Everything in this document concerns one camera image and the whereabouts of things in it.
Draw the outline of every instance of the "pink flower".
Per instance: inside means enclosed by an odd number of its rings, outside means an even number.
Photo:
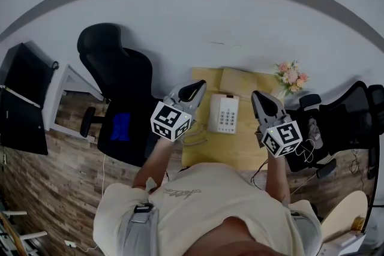
[[[303,85],[304,85],[304,80],[299,78],[298,81],[296,81],[296,85],[299,87],[299,88],[302,88]]]
[[[282,73],[285,73],[290,68],[290,62],[280,63],[278,66],[278,70]]]
[[[283,82],[289,83],[290,85],[296,83],[298,79],[298,72],[294,69],[287,70],[283,75]]]
[[[290,86],[289,89],[290,89],[293,93],[299,91],[299,88],[298,88],[297,86],[295,86],[295,85]]]
[[[308,75],[305,74],[305,73],[301,73],[300,74],[300,79],[302,79],[304,82],[307,82],[308,81]]]

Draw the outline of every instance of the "flower bouquet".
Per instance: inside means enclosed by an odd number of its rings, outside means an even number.
[[[293,94],[302,89],[304,83],[308,81],[308,75],[300,73],[299,61],[283,62],[276,64],[276,78],[281,85],[279,93],[272,93],[278,99],[284,98],[288,94]]]

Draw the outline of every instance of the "white t-shirt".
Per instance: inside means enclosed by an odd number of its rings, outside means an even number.
[[[94,240],[106,256],[117,255],[122,217],[140,202],[158,208],[160,256],[182,256],[204,234],[230,216],[245,222],[254,239],[285,255],[304,255],[291,211],[246,182],[228,165],[201,163],[178,173],[153,194],[116,183],[100,201],[94,220]],[[314,216],[310,206],[295,207]],[[320,224],[316,224],[320,233]]]

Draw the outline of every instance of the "chair armrest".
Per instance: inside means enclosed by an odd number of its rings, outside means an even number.
[[[88,136],[89,129],[92,124],[93,117],[95,115],[96,108],[89,107],[86,109],[86,112],[83,117],[82,125],[80,126],[80,134],[86,138]]]
[[[320,104],[322,99],[318,94],[308,94],[299,99],[300,109],[305,109],[309,106]]]

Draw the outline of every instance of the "person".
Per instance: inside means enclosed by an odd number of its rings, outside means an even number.
[[[114,183],[106,189],[94,219],[94,240],[106,256],[128,256],[121,246],[127,235],[119,235],[127,227],[122,220],[148,201],[158,210],[156,244],[162,256],[317,254],[319,220],[308,201],[289,204],[284,157],[268,154],[262,191],[220,163],[196,164],[161,185],[172,152],[173,143],[160,138],[132,187]],[[150,178],[156,188],[148,191]],[[149,244],[137,241],[130,245]]]

